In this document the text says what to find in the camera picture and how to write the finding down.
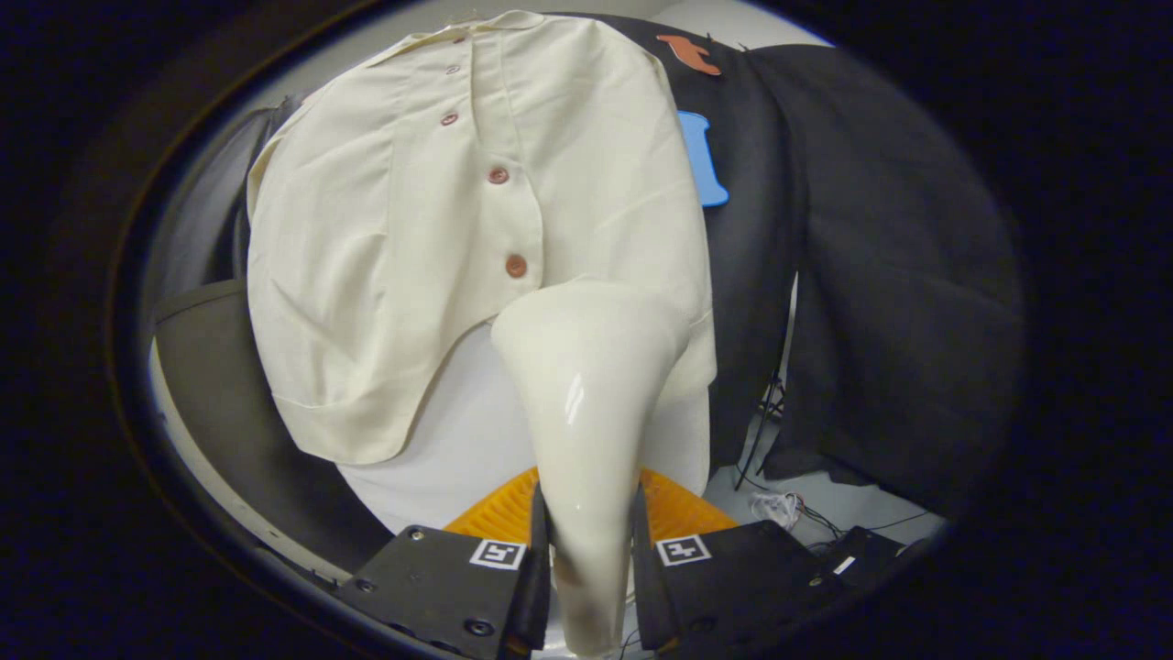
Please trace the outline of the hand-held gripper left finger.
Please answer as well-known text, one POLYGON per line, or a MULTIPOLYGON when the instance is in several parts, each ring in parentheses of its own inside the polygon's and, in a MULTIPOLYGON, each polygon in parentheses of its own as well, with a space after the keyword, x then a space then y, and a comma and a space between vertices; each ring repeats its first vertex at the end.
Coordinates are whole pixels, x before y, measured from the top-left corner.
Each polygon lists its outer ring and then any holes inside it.
POLYGON ((405 528, 340 598, 426 656, 528 659, 545 642, 550 550, 540 472, 529 468, 448 528, 405 528))

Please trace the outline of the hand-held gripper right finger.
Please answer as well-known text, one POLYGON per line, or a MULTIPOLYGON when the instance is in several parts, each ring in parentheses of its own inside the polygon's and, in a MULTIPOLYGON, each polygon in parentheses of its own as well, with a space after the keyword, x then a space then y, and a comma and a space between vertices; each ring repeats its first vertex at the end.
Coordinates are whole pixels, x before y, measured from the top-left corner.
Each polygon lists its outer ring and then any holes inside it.
POLYGON ((640 647, 656 656, 774 656, 848 594, 779 523, 738 523, 652 469, 631 518, 640 647))

